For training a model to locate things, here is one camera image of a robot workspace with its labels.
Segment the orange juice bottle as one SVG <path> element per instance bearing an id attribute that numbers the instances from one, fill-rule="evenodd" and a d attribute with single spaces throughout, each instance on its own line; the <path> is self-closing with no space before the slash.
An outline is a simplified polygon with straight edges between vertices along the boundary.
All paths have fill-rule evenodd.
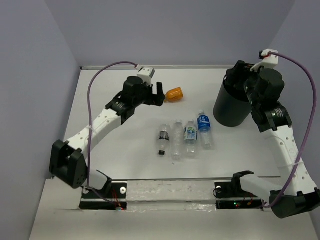
<path id="1" fill-rule="evenodd" d="M 169 90 L 165 94 L 165 101 L 166 102 L 177 102 L 180 101 L 184 97 L 183 91 L 181 87 L 176 87 Z"/>

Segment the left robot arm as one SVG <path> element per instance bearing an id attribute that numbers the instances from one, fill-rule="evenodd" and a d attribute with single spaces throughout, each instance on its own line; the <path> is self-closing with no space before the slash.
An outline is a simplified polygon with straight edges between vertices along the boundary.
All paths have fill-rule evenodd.
<path id="1" fill-rule="evenodd" d="M 106 200 L 112 179 L 100 170 L 91 168 L 91 151 L 109 133 L 122 126 L 140 105 L 163 105 L 163 84 L 157 82 L 156 93 L 138 76 L 129 76 L 120 91 L 96 119 L 75 136 L 53 143 L 49 172 L 73 189 L 84 188 Z"/>

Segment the black label clear bottle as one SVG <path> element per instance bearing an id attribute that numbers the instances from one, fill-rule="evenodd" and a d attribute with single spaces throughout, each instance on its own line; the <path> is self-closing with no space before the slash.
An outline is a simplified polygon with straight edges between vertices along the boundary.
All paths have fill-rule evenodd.
<path id="1" fill-rule="evenodd" d="M 156 140 L 157 153 L 159 156 L 165 156 L 170 146 L 170 131 L 169 124 L 162 124 L 159 126 Z"/>

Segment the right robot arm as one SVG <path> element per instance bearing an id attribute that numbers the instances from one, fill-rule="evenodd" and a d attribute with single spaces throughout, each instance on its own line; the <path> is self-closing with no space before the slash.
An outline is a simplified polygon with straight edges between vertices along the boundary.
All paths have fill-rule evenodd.
<path id="1" fill-rule="evenodd" d="M 263 208 L 284 219 L 318 208 L 320 190 L 303 162 L 304 147 L 297 147 L 290 115 L 279 102 L 285 82 L 274 69 L 277 64 L 276 60 L 255 65 L 239 61 L 223 82 L 239 90 L 249 103 L 249 113 L 270 147 L 281 179 L 279 185 L 272 184 L 246 170 L 232 176 L 230 190 L 235 196 L 248 192 L 259 197 Z"/>

